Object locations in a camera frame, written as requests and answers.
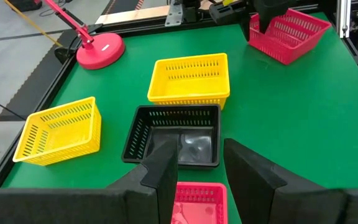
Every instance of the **table surface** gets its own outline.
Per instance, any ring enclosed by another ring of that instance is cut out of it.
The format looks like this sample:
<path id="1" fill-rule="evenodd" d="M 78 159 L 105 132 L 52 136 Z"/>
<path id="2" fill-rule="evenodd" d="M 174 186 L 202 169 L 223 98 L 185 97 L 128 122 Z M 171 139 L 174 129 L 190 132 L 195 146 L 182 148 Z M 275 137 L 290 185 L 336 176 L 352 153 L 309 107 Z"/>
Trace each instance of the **table surface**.
<path id="1" fill-rule="evenodd" d="M 123 163 L 121 153 L 135 109 L 150 104 L 155 61 L 221 52 L 228 56 L 231 85 L 222 112 L 221 149 L 224 138 L 233 138 L 327 188 L 358 187 L 358 67 L 334 29 L 289 66 L 247 45 L 238 25 L 124 42 L 126 52 L 109 67 L 76 65 L 52 105 L 95 96 L 103 120 L 101 150 L 47 167 L 18 163 L 3 187 L 104 188 L 113 183 L 135 167 Z M 178 180 L 224 183 L 230 223 L 240 223 L 223 160 L 210 171 L 180 170 Z"/>

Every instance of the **concrete floor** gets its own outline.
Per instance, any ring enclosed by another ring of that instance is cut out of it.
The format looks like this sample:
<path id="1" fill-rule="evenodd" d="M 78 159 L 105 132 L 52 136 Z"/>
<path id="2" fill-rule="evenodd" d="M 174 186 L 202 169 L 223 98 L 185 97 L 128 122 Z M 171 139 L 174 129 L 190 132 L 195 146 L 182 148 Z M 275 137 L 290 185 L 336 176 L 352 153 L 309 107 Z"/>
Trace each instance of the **concrete floor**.
<path id="1" fill-rule="evenodd" d="M 74 0 L 64 7 L 85 23 L 93 24 L 108 2 L 109 0 Z M 166 0 L 145 0 L 142 8 L 163 6 L 165 3 Z M 25 12 L 25 15 L 47 32 L 69 29 L 54 15 L 39 16 L 47 9 L 49 7 L 44 4 L 41 9 Z M 0 0 L 0 38 L 36 33 L 39 32 Z M 59 36 L 60 34 L 52 35 L 55 39 Z M 0 103 L 2 105 L 9 102 L 51 47 L 52 42 L 44 36 L 0 40 Z M 24 122 L 0 122 L 0 159 L 23 124 Z"/>

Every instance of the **red lamp arm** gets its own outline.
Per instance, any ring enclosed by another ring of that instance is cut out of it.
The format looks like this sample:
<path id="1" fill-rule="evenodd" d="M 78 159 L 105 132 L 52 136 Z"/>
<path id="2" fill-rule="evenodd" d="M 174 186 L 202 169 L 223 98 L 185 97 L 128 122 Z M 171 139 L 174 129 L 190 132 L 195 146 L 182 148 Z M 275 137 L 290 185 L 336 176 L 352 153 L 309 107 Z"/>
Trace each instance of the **red lamp arm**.
<path id="1" fill-rule="evenodd" d="M 67 25 L 69 25 L 78 33 L 78 35 L 80 36 L 83 42 L 83 45 L 90 44 L 93 42 L 93 38 L 92 36 L 89 35 L 88 27 L 86 26 L 86 24 L 81 22 L 78 18 L 74 17 L 74 15 L 71 14 L 70 12 L 61 9 L 53 0 L 45 0 L 45 1 L 52 8 L 52 10 L 54 10 L 57 13 L 57 16 L 61 20 L 66 22 Z"/>

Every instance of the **black basket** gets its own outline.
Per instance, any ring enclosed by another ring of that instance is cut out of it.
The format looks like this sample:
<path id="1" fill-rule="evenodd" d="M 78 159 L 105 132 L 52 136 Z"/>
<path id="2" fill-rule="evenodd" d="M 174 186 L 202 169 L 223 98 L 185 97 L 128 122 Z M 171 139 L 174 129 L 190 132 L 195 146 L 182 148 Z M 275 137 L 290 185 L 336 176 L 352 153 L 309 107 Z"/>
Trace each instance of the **black basket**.
<path id="1" fill-rule="evenodd" d="M 169 140 L 178 141 L 180 168 L 219 165 L 219 105 L 140 106 L 127 137 L 122 160 L 138 163 Z"/>

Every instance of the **desk lamp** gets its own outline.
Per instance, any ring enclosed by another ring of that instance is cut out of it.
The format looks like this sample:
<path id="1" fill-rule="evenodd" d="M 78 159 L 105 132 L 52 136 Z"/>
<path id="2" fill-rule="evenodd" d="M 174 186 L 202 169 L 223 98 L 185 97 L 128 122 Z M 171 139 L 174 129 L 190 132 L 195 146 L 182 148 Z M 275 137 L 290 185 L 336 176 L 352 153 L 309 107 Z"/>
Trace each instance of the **desk lamp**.
<path id="1" fill-rule="evenodd" d="M 70 11 L 61 9 L 53 0 L 45 0 L 55 14 L 78 34 L 82 40 L 76 53 L 78 63 L 85 69 L 104 68 L 120 58 L 125 51 L 122 38 L 113 33 L 90 36 L 88 26 Z"/>

